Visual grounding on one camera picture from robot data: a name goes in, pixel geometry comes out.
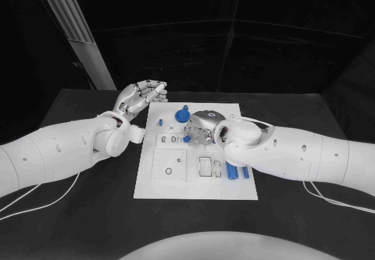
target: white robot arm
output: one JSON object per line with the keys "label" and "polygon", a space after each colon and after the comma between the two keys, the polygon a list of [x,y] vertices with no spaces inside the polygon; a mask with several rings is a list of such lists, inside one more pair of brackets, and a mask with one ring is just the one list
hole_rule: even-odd
{"label": "white robot arm", "polygon": [[0,146],[0,197],[32,185],[71,177],[117,157],[144,129],[130,125],[150,102],[167,102],[166,83],[143,81],[122,90],[112,111],[92,119],[40,128]]}
{"label": "white robot arm", "polygon": [[335,183],[375,196],[375,144],[287,127],[261,129],[257,120],[234,115],[221,118],[218,112],[202,111],[192,114],[187,125],[203,135],[195,142],[213,141],[231,165],[290,180]]}

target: dark wall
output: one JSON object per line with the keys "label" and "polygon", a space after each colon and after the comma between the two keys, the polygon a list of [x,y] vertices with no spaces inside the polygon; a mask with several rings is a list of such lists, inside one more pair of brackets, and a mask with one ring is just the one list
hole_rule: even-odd
{"label": "dark wall", "polygon": [[346,137],[375,143],[375,37],[323,97]]}
{"label": "dark wall", "polygon": [[118,89],[320,93],[375,28],[373,1],[78,2]]}
{"label": "dark wall", "polygon": [[3,1],[0,144],[35,131],[62,88],[91,89],[42,1]]}

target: black table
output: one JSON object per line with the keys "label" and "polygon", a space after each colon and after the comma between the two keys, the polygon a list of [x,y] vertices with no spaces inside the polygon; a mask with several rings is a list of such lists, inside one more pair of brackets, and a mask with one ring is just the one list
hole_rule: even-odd
{"label": "black table", "polygon": [[[92,118],[112,109],[120,92],[62,90],[42,126]],[[172,102],[239,103],[242,116],[345,139],[317,94],[169,93]],[[133,121],[146,126],[147,108]],[[375,216],[329,204],[297,181],[254,171],[258,201],[133,199],[141,145],[82,172],[50,207],[0,222],[0,258],[118,259],[151,242],[202,231],[241,231],[283,238],[340,259],[375,259]],[[75,177],[43,184],[1,216],[53,202]],[[317,183],[322,193],[365,207],[366,193]],[[0,199],[0,207],[30,188]]]}

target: tabletop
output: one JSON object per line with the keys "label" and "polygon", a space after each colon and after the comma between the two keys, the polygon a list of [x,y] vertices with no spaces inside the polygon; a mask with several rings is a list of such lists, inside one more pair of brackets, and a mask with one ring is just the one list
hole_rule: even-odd
{"label": "tabletop", "polygon": [[[110,111],[117,91],[60,90],[42,127]],[[170,92],[170,102],[239,103],[245,117],[345,139],[319,94]],[[147,110],[131,121],[146,127]],[[134,199],[141,144],[82,172],[52,206],[0,222],[0,259],[120,259],[144,245],[186,233],[239,231],[268,235],[339,259],[375,259],[375,216],[313,197],[298,181],[254,170],[258,201]],[[53,202],[75,177],[43,184],[1,216]],[[366,193],[317,183],[323,195],[373,208]],[[0,199],[7,205],[30,188]]]}

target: white board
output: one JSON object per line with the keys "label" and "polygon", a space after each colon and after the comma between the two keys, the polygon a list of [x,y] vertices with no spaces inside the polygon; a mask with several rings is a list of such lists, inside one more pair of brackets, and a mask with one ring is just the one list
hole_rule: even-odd
{"label": "white board", "polygon": [[[228,103],[151,103],[148,108],[143,151],[140,155],[134,198],[137,199],[223,199],[258,200],[254,176],[229,180],[226,165],[216,145],[187,145],[180,141],[186,123],[174,119],[176,111],[189,106],[189,112],[213,110],[225,117],[241,115],[239,105]],[[199,157],[212,174],[199,176]]]}

